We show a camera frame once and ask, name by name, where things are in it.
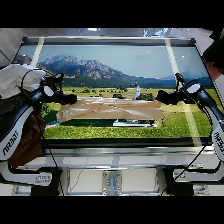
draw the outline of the metal bracket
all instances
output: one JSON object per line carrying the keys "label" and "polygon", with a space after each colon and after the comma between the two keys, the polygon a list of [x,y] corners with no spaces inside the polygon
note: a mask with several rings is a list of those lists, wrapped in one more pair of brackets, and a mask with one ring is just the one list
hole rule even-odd
{"label": "metal bracket", "polygon": [[122,176],[120,170],[103,171],[102,195],[119,196],[122,192]]}

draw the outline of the sky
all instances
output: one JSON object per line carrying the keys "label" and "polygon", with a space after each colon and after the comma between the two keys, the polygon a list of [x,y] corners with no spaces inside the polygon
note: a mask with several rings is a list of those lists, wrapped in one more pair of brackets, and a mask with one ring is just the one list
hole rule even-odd
{"label": "sky", "polygon": [[[33,58],[36,46],[22,46],[19,54]],[[180,73],[208,76],[194,47],[173,47]],[[78,59],[97,60],[126,75],[162,78],[173,74],[165,46],[118,45],[44,45],[38,62],[56,55],[75,56]]]}

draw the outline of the mountain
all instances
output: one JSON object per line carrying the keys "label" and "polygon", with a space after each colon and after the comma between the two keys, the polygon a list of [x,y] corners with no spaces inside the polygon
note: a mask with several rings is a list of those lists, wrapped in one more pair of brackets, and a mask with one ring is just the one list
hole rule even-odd
{"label": "mountain", "polygon": [[78,59],[74,56],[57,55],[47,58],[39,65],[53,73],[64,73],[64,86],[128,87],[135,84],[136,80],[143,88],[175,88],[176,85],[174,75],[161,79],[129,76],[96,60]]}

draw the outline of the logo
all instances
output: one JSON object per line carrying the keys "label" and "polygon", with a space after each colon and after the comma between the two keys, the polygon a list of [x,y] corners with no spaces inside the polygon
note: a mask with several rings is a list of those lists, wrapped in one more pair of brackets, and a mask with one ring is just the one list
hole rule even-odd
{"label": "logo", "polygon": [[217,145],[219,146],[220,150],[223,152],[223,151],[224,151],[224,142],[223,142],[223,140],[221,139],[219,133],[216,132],[216,133],[214,134],[214,137],[215,137],[215,140],[216,140]]}
{"label": "logo", "polygon": [[3,154],[4,156],[8,153],[8,151],[10,150],[10,148],[13,146],[14,142],[16,141],[18,137],[18,132],[15,131],[13,136],[11,137],[11,139],[9,140],[9,142],[7,143],[7,145],[5,146],[5,148],[3,149]]}

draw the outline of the beige tape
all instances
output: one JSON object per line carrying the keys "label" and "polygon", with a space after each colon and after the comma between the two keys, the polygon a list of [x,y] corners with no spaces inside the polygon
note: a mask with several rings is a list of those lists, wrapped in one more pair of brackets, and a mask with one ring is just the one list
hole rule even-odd
{"label": "beige tape", "polygon": [[[178,69],[177,62],[176,62],[176,59],[175,59],[175,56],[174,56],[174,52],[173,52],[173,49],[172,49],[171,44],[170,44],[170,39],[165,39],[165,43],[166,43],[166,49],[167,49],[167,52],[168,52],[168,55],[169,55],[170,64],[171,64],[173,73],[174,74],[179,73],[179,69]],[[190,129],[190,132],[191,132],[191,136],[192,137],[198,137],[199,133],[198,133],[197,125],[195,123],[194,116],[192,114],[190,105],[187,105],[184,102],[182,102],[182,106],[183,106],[184,113],[185,113],[185,116],[186,116],[186,119],[187,119],[187,122],[188,122],[188,126],[189,126],[189,129]],[[195,146],[201,146],[202,145],[200,138],[193,138],[193,142],[194,142]]]}
{"label": "beige tape", "polygon": [[36,67],[37,66],[37,62],[38,62],[38,59],[39,59],[39,56],[40,56],[40,52],[41,52],[41,49],[43,47],[43,44],[44,44],[44,37],[40,37],[39,38],[39,41],[38,41],[38,44],[37,44],[37,47],[35,49],[35,52],[34,52],[34,55],[33,55],[33,58],[32,58],[32,62],[31,62],[31,65],[33,67]]}

